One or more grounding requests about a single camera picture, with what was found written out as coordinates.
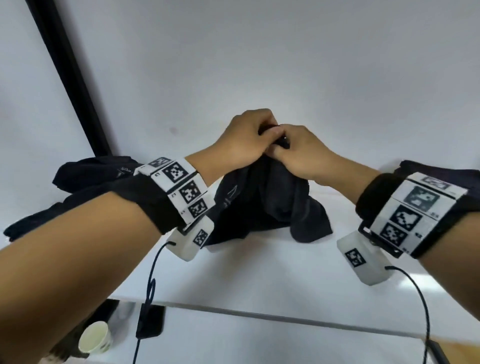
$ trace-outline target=person's left arm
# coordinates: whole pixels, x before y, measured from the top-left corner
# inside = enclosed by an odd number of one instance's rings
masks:
[[[186,157],[209,186],[258,159],[283,133],[268,109],[237,115],[212,146]],[[113,192],[42,225],[0,251],[0,363],[36,363],[94,311],[161,233]]]

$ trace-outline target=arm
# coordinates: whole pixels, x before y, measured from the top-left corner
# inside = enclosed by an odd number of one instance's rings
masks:
[[[293,174],[335,188],[354,204],[380,174],[328,149],[308,129],[283,125],[290,149],[272,145],[268,155]],[[480,319],[480,213],[467,214],[421,258],[421,264],[466,310]]]
[[[186,159],[207,185],[258,159],[282,133],[270,110],[236,116]],[[119,286],[161,233],[135,203],[97,197],[0,251],[0,362],[36,363]]]

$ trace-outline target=wire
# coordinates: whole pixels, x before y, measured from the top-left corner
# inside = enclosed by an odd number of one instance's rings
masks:
[[[161,248],[158,250],[157,254],[155,255],[155,259],[153,260],[152,267],[150,268],[150,274],[148,276],[147,295],[146,295],[146,298],[145,298],[145,302],[143,304],[143,308],[142,308],[142,310],[140,310],[140,317],[138,319],[139,325],[142,325],[143,322],[145,322],[144,319],[146,318],[146,316],[148,314],[148,311],[150,309],[150,306],[152,305],[153,297],[155,296],[155,286],[156,286],[155,278],[152,278],[153,271],[155,269],[155,264],[156,264],[156,261],[158,259],[158,256],[162,252],[162,249],[165,248],[167,245],[175,246],[177,244],[174,243],[174,242],[166,242],[165,244],[163,244],[161,246]],[[140,347],[140,340],[141,339],[137,340],[137,347],[135,348],[135,354],[133,355],[132,364],[135,364],[135,362],[137,361],[137,354],[138,354],[138,349]]]
[[[423,308],[425,309],[425,320],[427,321],[427,333],[425,334],[425,350],[423,352],[423,364],[426,364],[427,363],[427,354],[428,354],[427,342],[430,340],[430,314],[428,313],[428,306],[427,306],[427,302],[425,301],[425,297],[423,297],[423,293],[420,291],[420,288],[415,283],[413,278],[410,277],[410,275],[408,275],[408,273],[406,271],[404,271],[403,269],[401,269],[399,267],[396,267],[396,266],[386,266],[385,269],[386,270],[398,270],[399,272],[402,272],[403,274],[405,274],[407,276],[407,278],[413,283],[413,285],[415,286],[415,288],[417,289],[417,291],[420,295],[421,302],[423,303]]]

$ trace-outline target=white cup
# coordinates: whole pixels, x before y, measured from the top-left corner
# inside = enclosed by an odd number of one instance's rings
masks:
[[[78,341],[78,350],[87,354],[100,354],[110,349],[112,334],[105,321],[92,323]]]

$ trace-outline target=person's right arm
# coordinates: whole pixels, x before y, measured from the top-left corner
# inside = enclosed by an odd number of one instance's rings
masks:
[[[298,177],[330,186],[354,204],[380,174],[328,149],[304,126],[283,125],[290,149],[270,146],[267,154]],[[480,319],[480,213],[469,213],[419,261],[477,319]]]

